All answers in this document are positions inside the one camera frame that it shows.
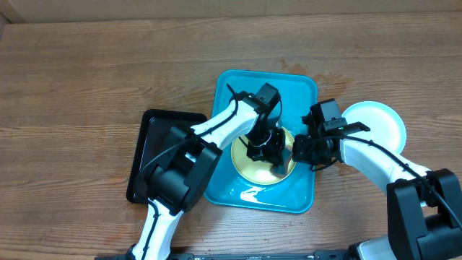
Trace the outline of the green scrubbing sponge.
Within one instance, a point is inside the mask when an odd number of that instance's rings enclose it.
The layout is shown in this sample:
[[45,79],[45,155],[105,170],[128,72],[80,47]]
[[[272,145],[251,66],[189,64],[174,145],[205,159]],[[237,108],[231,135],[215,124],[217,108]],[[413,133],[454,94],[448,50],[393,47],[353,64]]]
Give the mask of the green scrubbing sponge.
[[292,146],[286,145],[284,149],[279,153],[277,162],[271,166],[271,173],[278,178],[284,178],[289,172],[289,164],[291,161]]

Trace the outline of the yellow plate with stain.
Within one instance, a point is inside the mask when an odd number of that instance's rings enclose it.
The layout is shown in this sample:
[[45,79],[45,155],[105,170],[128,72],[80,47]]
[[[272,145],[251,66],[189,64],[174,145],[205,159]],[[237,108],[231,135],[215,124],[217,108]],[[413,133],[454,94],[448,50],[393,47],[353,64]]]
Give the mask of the yellow plate with stain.
[[[289,145],[293,147],[294,137],[286,128],[283,127],[283,129],[285,132],[285,146]],[[231,145],[232,163],[237,172],[245,180],[258,185],[272,185],[283,181],[295,169],[296,162],[292,160],[289,164],[288,174],[284,178],[276,177],[270,171],[273,164],[265,161],[253,161],[246,155],[247,148],[245,147],[245,144],[247,143],[248,139],[243,136],[243,142],[237,139]]]

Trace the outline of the light blue plate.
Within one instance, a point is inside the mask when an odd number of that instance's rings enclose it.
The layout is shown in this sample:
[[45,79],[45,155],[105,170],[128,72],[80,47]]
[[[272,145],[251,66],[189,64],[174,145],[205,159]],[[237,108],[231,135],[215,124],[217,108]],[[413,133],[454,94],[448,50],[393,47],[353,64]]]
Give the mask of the light blue plate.
[[353,137],[373,140],[398,154],[403,151],[406,128],[400,115],[391,107],[375,101],[362,101],[349,106],[342,116],[348,124],[360,122],[370,128],[369,131],[353,134]]

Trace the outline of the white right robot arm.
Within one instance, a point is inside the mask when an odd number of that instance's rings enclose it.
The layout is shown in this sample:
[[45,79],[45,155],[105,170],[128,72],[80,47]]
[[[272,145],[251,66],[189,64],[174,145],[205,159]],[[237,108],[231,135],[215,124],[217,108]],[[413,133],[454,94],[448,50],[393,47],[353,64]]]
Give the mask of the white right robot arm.
[[430,170],[368,138],[360,122],[330,121],[295,136],[292,157],[313,170],[345,163],[383,190],[386,235],[351,245],[345,259],[453,259],[461,255],[461,187],[455,173]]

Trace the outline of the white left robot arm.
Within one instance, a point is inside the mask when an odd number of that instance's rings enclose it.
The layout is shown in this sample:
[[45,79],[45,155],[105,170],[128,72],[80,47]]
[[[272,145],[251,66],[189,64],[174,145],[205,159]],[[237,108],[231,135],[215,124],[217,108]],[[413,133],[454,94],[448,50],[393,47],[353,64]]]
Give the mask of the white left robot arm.
[[241,93],[218,116],[205,121],[197,113],[148,110],[141,123],[126,197],[148,207],[137,243],[125,259],[167,259],[181,215],[202,197],[223,149],[241,136],[253,162],[270,165],[276,176],[287,174],[284,131],[269,120],[280,95]]

